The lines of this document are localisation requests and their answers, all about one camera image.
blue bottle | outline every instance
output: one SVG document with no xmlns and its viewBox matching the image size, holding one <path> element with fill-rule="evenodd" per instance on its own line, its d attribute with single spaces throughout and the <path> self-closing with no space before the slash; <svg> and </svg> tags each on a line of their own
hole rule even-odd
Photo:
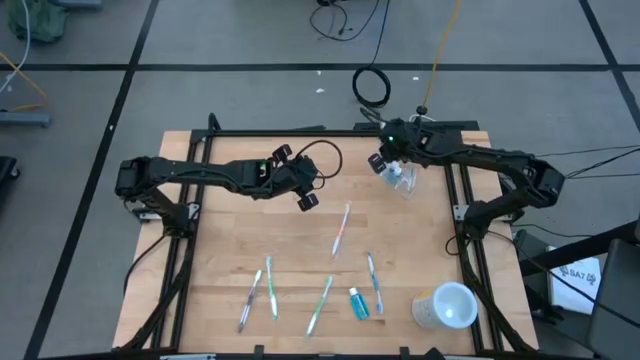
<svg viewBox="0 0 640 360">
<path fill-rule="evenodd" d="M 358 292 L 358 289 L 349 289 L 349 295 L 351 295 L 351 307 L 353 307 L 353 313 L 356 314 L 358 320 L 365 320 L 369 317 L 369 309 L 367 303 L 364 302 L 364 298 Z"/>
</svg>

cable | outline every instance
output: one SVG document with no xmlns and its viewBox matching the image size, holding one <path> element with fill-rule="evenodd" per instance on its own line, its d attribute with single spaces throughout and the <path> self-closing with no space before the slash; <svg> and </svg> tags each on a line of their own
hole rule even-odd
<svg viewBox="0 0 640 360">
<path fill-rule="evenodd" d="M 587 172 L 587 171 L 589 171 L 589 170 L 593 170 L 593 169 L 599 168 L 600 166 L 606 165 L 606 164 L 608 164 L 608 163 L 610 163 L 610 162 L 613 162 L 613 161 L 615 161 L 615 160 L 618 160 L 618 159 L 620 159 L 620 158 L 622 158 L 622 157 L 625 157 L 625 156 L 627 156 L 627 155 L 629 155 L 629 154 L 632 154 L 632 153 L 634 153 L 634 152 L 638 152 L 638 151 L 640 151 L 640 148 L 633 149 L 633 150 L 629 150 L 629 151 L 627 151 L 627 152 L 625 152 L 625 153 L 622 153 L 622 154 L 620 154 L 620 155 L 616 155 L 616 156 L 614 156 L 614 157 L 612 157 L 612 158 L 609 158 L 609 159 L 607 159 L 607 160 L 604 160 L 604 161 L 600 161 L 600 162 L 595 163 L 595 164 L 593 164 L 593 165 L 591 165 L 591 166 L 588 166 L 588 167 L 586 167 L 586 168 L 583 168 L 583 169 L 580 169 L 580 170 L 573 171 L 573 172 L 571 172 L 571 173 L 567 174 L 566 178 L 567 178 L 567 179 L 573 178 L 574 176 L 580 175 L 580 174 L 585 173 L 585 172 Z"/>
<path fill-rule="evenodd" d="M 387 15 L 389 14 L 389 4 L 391 4 L 391 0 L 387 0 L 387 5 L 384 9 L 384 17 L 382 18 L 382 27 L 380 28 L 378 45 L 376 46 L 376 53 L 374 54 L 373 59 L 371 60 L 369 65 L 358 68 L 356 72 L 353 74 L 353 78 L 351 79 L 351 89 L 353 90 L 353 94 L 356 96 L 356 99 L 358 99 L 359 103 L 361 103 L 362 105 L 366 106 L 369 109 L 380 108 L 385 106 L 387 102 L 389 102 L 389 98 L 391 97 L 391 81 L 389 80 L 389 77 L 387 77 L 387 75 L 384 72 L 382 72 L 382 70 L 379 70 L 373 67 L 373 63 L 375 63 L 376 59 L 378 58 L 378 52 L 380 52 L 380 44 L 382 44 L 382 36 L 384 35 L 384 28 L 387 24 Z M 380 78 L 380 80 L 382 80 L 382 82 L 384 83 L 384 97 L 382 98 L 382 100 L 369 101 L 364 97 L 362 97 L 362 95 L 360 95 L 360 91 L 358 91 L 358 78 L 365 71 L 370 71 L 376 74 L 378 78 Z"/>
<path fill-rule="evenodd" d="M 565 281 L 564 279 L 562 279 L 560 276 L 556 275 L 553 271 L 545 268 L 544 266 L 540 265 L 540 263 L 538 263 L 537 261 L 533 260 L 531 258 L 531 256 L 529 256 L 524 250 L 522 250 L 522 247 L 520 247 L 520 245 L 518 245 L 515 241 L 513 241 L 512 239 L 509 239 L 508 237 L 499 234 L 497 232 L 494 231 L 489 231 L 489 233 L 494 234 L 494 235 L 498 235 L 499 237 L 501 237 L 502 239 L 505 239 L 507 241 L 509 241 L 510 243 L 513 244 L 513 246 L 516 248 L 516 250 L 518 252 L 520 252 L 520 254 L 522 254 L 522 256 L 524 256 L 531 264 L 533 264 L 533 266 L 537 267 L 538 269 L 540 269 L 541 271 L 553 276 L 556 280 L 560 281 L 561 283 L 563 283 L 565 286 L 567 286 L 568 288 L 570 288 L 571 290 L 577 292 L 578 294 L 584 296 L 587 300 L 591 301 L 593 303 L 594 306 L 598 306 L 599 308 L 601 308 L 602 310 L 608 312 L 609 314 L 617 317 L 618 319 L 626 322 L 627 324 L 630 324 L 636 328 L 640 328 L 640 324 L 629 319 L 628 317 L 620 314 L 619 312 L 611 309 L 610 307 L 603 305 L 602 303 L 596 301 L 594 298 L 592 298 L 591 296 L 589 296 L 587 293 L 585 293 L 584 291 L 578 289 L 577 287 L 569 284 L 567 281 Z"/>
<path fill-rule="evenodd" d="M 11 109 L 9 111 L 33 110 L 33 109 L 39 109 L 39 108 L 43 108 L 43 107 L 47 106 L 47 93 L 45 93 L 40 88 L 40 86 L 38 86 L 38 84 L 35 83 L 35 81 L 31 80 L 27 75 L 25 75 L 22 72 L 22 70 L 20 70 L 14 63 L 12 63 L 11 60 L 9 60 L 9 58 L 5 54 L 0 53 L 0 58 L 2 58 L 7 64 L 9 64 L 9 66 L 11 66 L 13 68 L 13 71 L 16 72 L 18 75 L 20 75 L 27 83 L 29 83 L 29 85 L 31 85 L 34 89 L 36 89 L 36 91 L 44 99 L 44 102 L 42 104 L 21 105 L 21 106 L 15 107 L 15 108 L 13 108 L 13 109 Z"/>
<path fill-rule="evenodd" d="M 580 180 L 580 179 L 594 179 L 594 178 L 610 178 L 610 177 L 627 177 L 627 176 L 640 176 L 640 173 L 632 173 L 632 174 L 609 174 L 609 175 L 590 175 L 590 176 L 574 176 L 569 180 Z"/>
<path fill-rule="evenodd" d="M 561 153 L 548 153 L 548 154 L 536 155 L 536 157 L 584 154 L 584 153 L 590 153 L 590 152 L 596 152 L 596 151 L 616 150 L 616 149 L 631 149 L 631 148 L 640 148 L 640 145 L 610 146 L 610 147 L 588 149 L 588 150 L 568 151 L 568 152 L 561 152 Z"/>
<path fill-rule="evenodd" d="M 369 22 L 371 21 L 371 18 L 373 18 L 373 14 L 375 14 L 376 10 L 378 9 L 378 4 L 380 4 L 380 0 L 376 0 L 376 4 L 373 7 L 373 10 L 371 11 L 371 14 L 369 15 L 369 18 L 367 19 L 367 21 L 365 21 L 364 25 L 362 25 L 362 28 L 355 35 L 353 35 L 350 38 L 342 39 L 342 38 L 334 37 L 334 36 L 331 36 L 329 34 L 323 33 L 320 29 L 318 29 L 316 27 L 316 25 L 313 23 L 313 18 L 316 16 L 318 11 L 320 11 L 320 9 L 325 8 L 326 6 L 320 5 L 311 13 L 311 16 L 309 16 L 309 24 L 311 24 L 311 27 L 313 28 L 313 30 L 315 30 L 318 34 L 320 34 L 324 38 L 335 40 L 335 41 L 343 41 L 343 42 L 351 41 L 351 40 L 357 38 L 358 36 L 360 36 L 360 34 L 362 34 L 364 29 L 367 27 L 367 25 L 369 25 Z M 347 12 L 340 5 L 333 4 L 333 6 L 339 8 L 340 10 L 342 10 L 342 13 L 344 14 L 344 25 L 342 25 L 342 28 L 340 29 L 340 33 L 344 32 L 344 28 L 347 26 L 347 21 L 348 21 L 348 18 L 349 18 L 347 16 Z"/>
<path fill-rule="evenodd" d="M 307 149 L 309 149 L 313 145 L 320 144 L 320 143 L 329 144 L 334 149 L 336 149 L 336 152 L 338 152 L 338 169 L 336 169 L 336 171 L 331 175 L 326 175 L 326 176 L 325 175 L 321 175 L 321 176 L 318 176 L 317 178 L 318 179 L 331 179 L 331 178 L 334 178 L 340 173 L 340 170 L 342 170 L 342 151 L 340 151 L 340 148 L 338 147 L 338 145 L 332 143 L 331 141 L 324 140 L 324 139 L 312 141 L 309 144 L 307 144 L 307 146 L 303 147 L 300 151 L 298 151 L 298 153 L 296 154 L 295 158 L 297 158 L 300 155 L 302 155 L 303 152 L 305 152 Z"/>
<path fill-rule="evenodd" d="M 560 237 L 567 238 L 567 239 L 580 238 L 580 237 L 592 237 L 593 236 L 593 235 L 565 235 L 565 234 L 560 234 L 560 233 L 557 233 L 557 232 L 553 232 L 551 230 L 547 230 L 547 229 L 543 228 L 542 226 L 536 225 L 536 224 L 511 225 L 511 227 L 527 227 L 527 226 L 531 226 L 531 227 L 540 229 L 540 230 L 542 230 L 544 232 L 547 232 L 547 233 L 549 233 L 551 235 L 560 236 Z"/>
<path fill-rule="evenodd" d="M 460 255 L 460 249 L 458 249 L 458 252 L 457 252 L 457 253 L 451 252 L 451 251 L 449 250 L 449 244 L 450 244 L 450 243 L 451 243 L 451 241 L 453 241 L 453 239 L 455 239 L 455 238 L 456 238 L 456 235 L 453 235 L 453 236 L 452 236 L 452 237 L 450 237 L 450 238 L 449 238 L 449 240 L 447 240 L 447 242 L 444 244 L 444 251 L 445 251 L 447 254 L 451 255 L 451 256 L 458 256 L 458 255 Z M 467 239 L 467 240 L 464 242 L 464 247 L 466 248 L 467 246 L 469 246 L 469 244 L 471 244 L 471 241 L 472 241 L 471 239 Z"/>
<path fill-rule="evenodd" d="M 22 69 L 22 66 L 24 66 L 24 63 L 27 61 L 27 57 L 29 56 L 29 49 L 31 48 L 31 22 L 30 22 L 31 16 L 29 15 L 29 7 L 27 6 L 27 2 L 25 0 L 22 0 L 22 6 L 24 7 L 24 21 L 27 27 L 27 46 L 24 50 L 24 55 L 22 56 L 22 60 L 20 60 L 20 64 L 18 64 L 17 68 L 14 68 L 11 75 L 7 76 L 7 80 L 4 82 L 2 87 L 0 87 L 0 94 L 2 94 L 4 89 L 6 89 L 7 86 L 9 86 L 9 83 L 11 82 L 11 80 L 13 80 L 13 77 L 16 76 L 18 71 Z"/>
<path fill-rule="evenodd" d="M 438 62 L 440 61 L 440 55 L 442 55 L 442 50 L 444 49 L 444 45 L 447 43 L 447 38 L 449 38 L 449 33 L 451 32 L 451 28 L 453 27 L 453 23 L 458 18 L 458 14 L 460 13 L 460 3 L 461 0 L 456 0 L 455 8 L 453 9 L 453 14 L 451 14 L 451 19 L 449 19 L 449 24 L 447 25 L 447 30 L 444 32 L 442 36 L 442 40 L 440 41 L 440 46 L 438 47 L 438 51 L 436 52 L 436 58 L 433 60 L 433 67 L 431 68 L 431 75 L 429 76 L 429 84 L 427 85 L 427 94 L 424 96 L 424 101 L 422 102 L 423 107 L 427 107 L 427 101 L 429 100 L 429 95 L 431 95 L 431 87 L 433 86 L 433 80 L 436 77 L 436 68 L 438 67 Z"/>
<path fill-rule="evenodd" d="M 129 270 L 127 270 L 127 275 L 125 275 L 124 277 L 124 287 L 122 288 L 123 295 L 127 293 L 127 285 L 129 284 L 129 277 L 131 276 L 131 273 L 133 273 L 133 269 L 135 269 L 135 267 L 140 263 L 140 261 L 145 256 L 147 256 L 151 252 L 151 250 L 153 250 L 156 246 L 158 246 L 165 237 L 167 237 L 167 234 L 163 233 L 158 240 L 154 241 L 153 244 L 151 244 L 151 246 L 149 246 L 142 254 L 140 254 L 140 256 L 138 256 L 138 258 L 135 259 L 133 264 L 131 264 L 131 266 L 129 267 Z"/>
</svg>

plastic cup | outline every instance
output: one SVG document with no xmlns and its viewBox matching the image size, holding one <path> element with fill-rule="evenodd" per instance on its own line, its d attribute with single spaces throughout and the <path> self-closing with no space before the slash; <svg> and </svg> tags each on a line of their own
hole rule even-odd
<svg viewBox="0 0 640 360">
<path fill-rule="evenodd" d="M 478 317 L 478 302 L 466 286 L 447 282 L 416 296 L 411 313 L 423 328 L 464 329 Z"/>
</svg>

wooden tabletop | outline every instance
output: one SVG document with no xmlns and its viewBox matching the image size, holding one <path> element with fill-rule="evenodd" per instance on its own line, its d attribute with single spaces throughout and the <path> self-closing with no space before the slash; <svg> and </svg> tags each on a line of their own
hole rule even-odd
<svg viewBox="0 0 640 360">
<path fill-rule="evenodd" d="M 165 133 L 160 156 L 184 160 L 189 135 Z M 489 145 L 486 132 L 464 132 L 463 138 L 466 143 Z M 213 141 L 211 161 L 265 158 L 285 143 L 296 153 L 313 140 L 219 137 Z M 344 166 L 339 176 L 315 191 L 320 204 L 308 212 L 299 210 L 293 194 L 254 201 L 222 188 L 206 189 L 180 351 L 250 353 L 261 344 L 266 353 L 398 354 L 401 346 L 408 346 L 412 354 L 431 347 L 443 353 L 473 353 L 469 329 L 425 330 L 411 316 L 415 295 L 446 281 L 462 281 L 458 258 L 444 250 L 454 230 L 443 168 L 420 170 L 415 194 L 405 200 L 373 174 L 366 161 L 378 148 L 377 139 L 329 140 L 342 150 Z M 325 174 L 337 166 L 337 155 L 327 145 L 314 146 L 307 154 Z M 500 196 L 495 173 L 469 170 L 476 199 Z M 463 203 L 459 181 L 457 187 Z M 177 200 L 179 185 L 166 184 L 161 189 Z M 347 201 L 352 203 L 351 215 L 339 254 L 333 259 L 331 247 Z M 508 225 L 496 222 L 491 230 L 510 237 Z M 144 225 L 136 257 L 160 233 L 159 222 Z M 114 346 L 127 342 L 156 305 L 168 244 L 166 241 L 133 272 Z M 484 245 L 498 307 L 524 340 L 537 347 L 513 245 L 491 234 Z M 373 254 L 376 265 L 383 315 L 375 311 L 367 252 Z M 280 317 L 272 319 L 265 274 L 246 327 L 238 334 L 249 288 L 256 271 L 266 270 L 267 255 L 273 257 Z M 334 276 L 333 285 L 313 336 L 307 339 L 305 331 L 328 275 Z M 356 320 L 349 303 L 351 287 L 357 287 L 365 297 L 371 309 L 370 320 Z M 173 316 L 172 308 L 165 343 Z M 485 347 L 490 348 L 483 306 L 480 318 Z"/>
</svg>

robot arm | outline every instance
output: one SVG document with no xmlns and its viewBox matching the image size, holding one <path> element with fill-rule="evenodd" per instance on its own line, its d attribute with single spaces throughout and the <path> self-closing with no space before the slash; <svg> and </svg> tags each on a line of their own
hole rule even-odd
<svg viewBox="0 0 640 360">
<path fill-rule="evenodd" d="M 564 175 L 546 161 L 521 151 L 505 151 L 462 144 L 450 133 L 420 128 L 419 119 L 407 123 L 391 120 L 381 130 L 380 155 L 369 163 L 376 173 L 391 161 L 413 162 L 427 167 L 461 164 L 507 175 L 515 189 L 489 202 L 475 201 L 464 213 L 464 230 L 474 239 L 486 235 L 491 221 L 523 207 L 544 208 L 554 205 L 564 183 Z"/>
<path fill-rule="evenodd" d="M 187 235 L 198 209 L 176 204 L 158 187 L 164 183 L 221 186 L 232 193 L 257 199 L 271 199 L 287 192 L 300 196 L 298 206 L 307 211 L 318 204 L 310 192 L 318 175 L 313 160 L 291 155 L 289 145 L 278 148 L 267 159 L 235 160 L 227 164 L 173 161 L 160 157 L 138 157 L 120 164 L 116 195 L 125 201 L 139 201 L 158 214 L 172 236 Z"/>
</svg>

